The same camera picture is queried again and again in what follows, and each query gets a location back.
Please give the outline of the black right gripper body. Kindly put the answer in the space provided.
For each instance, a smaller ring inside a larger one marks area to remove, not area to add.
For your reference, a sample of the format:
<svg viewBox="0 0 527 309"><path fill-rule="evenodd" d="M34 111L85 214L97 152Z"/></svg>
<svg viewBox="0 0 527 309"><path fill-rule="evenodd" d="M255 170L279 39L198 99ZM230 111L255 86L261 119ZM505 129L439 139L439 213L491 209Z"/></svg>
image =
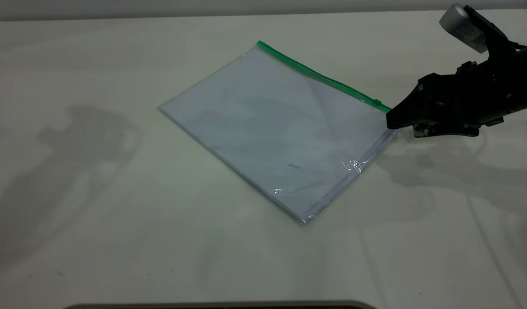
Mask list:
<svg viewBox="0 0 527 309"><path fill-rule="evenodd" d="M494 126L513 113L512 55L418 81L418 128Z"/></svg>

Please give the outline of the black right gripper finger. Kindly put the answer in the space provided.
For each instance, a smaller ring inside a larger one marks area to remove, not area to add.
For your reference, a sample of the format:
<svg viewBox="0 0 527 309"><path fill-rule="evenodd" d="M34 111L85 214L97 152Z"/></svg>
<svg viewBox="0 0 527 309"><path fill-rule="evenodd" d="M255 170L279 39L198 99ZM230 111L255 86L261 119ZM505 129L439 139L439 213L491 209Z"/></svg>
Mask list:
<svg viewBox="0 0 527 309"><path fill-rule="evenodd" d="M401 129L414 125L435 124L432 119L431 101L434 89L418 84L401 103L386 113L388 129Z"/></svg>
<svg viewBox="0 0 527 309"><path fill-rule="evenodd" d="M415 124L413 133L416 138L436 137L436 136L467 136L477 137L480 126L464 127L447 124Z"/></svg>

